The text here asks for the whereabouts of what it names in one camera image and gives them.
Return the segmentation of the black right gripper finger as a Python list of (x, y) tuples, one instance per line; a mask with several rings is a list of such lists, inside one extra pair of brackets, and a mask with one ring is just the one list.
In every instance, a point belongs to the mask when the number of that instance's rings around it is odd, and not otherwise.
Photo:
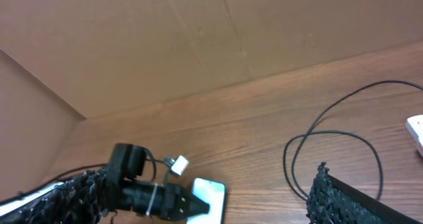
[(331, 176), (322, 162), (306, 201), (311, 223), (421, 224)]

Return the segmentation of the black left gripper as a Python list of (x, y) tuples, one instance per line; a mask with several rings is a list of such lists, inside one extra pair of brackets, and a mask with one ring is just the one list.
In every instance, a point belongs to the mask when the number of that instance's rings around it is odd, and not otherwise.
[(210, 205), (179, 184), (165, 186), (139, 184), (132, 187), (132, 210), (141, 215), (155, 215), (160, 219), (181, 221), (196, 215), (208, 214)]

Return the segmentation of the blue Samsung Galaxy smartphone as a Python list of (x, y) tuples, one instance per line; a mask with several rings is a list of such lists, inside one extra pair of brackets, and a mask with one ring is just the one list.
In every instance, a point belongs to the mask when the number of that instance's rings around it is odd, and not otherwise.
[(205, 214), (189, 217), (187, 224), (222, 224), (226, 202), (226, 186), (222, 182), (195, 178), (192, 185), (192, 193), (209, 205), (209, 211)]

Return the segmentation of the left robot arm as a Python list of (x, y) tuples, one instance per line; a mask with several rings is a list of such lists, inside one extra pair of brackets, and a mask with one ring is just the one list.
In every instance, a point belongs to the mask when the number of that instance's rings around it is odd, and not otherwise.
[(2, 201), (2, 207), (17, 206), (2, 214), (1, 222), (98, 223), (120, 210), (180, 221), (209, 212), (209, 204), (179, 184), (138, 180), (147, 161), (158, 163), (150, 150), (118, 143), (106, 165), (84, 167), (82, 174), (65, 179), (57, 177), (57, 184), (40, 187), (40, 195), (33, 200), (19, 194)]

